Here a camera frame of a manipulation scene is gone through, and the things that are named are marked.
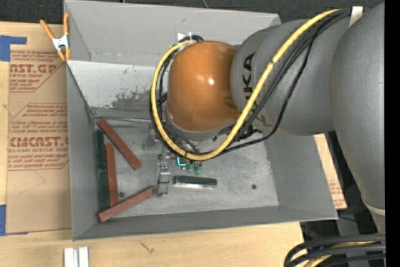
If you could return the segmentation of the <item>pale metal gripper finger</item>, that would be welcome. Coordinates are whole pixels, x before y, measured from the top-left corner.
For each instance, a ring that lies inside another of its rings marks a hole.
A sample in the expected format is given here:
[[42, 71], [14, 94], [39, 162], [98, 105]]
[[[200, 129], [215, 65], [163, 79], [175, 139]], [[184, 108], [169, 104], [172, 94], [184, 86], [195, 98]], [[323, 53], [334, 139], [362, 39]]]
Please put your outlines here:
[[167, 194], [168, 189], [169, 189], [169, 184], [170, 184], [169, 177], [158, 178], [155, 189], [154, 189], [155, 197], [161, 197], [161, 196]]
[[169, 183], [171, 177], [171, 172], [169, 169], [168, 162], [160, 162], [159, 163], [159, 174], [158, 174], [158, 183]]

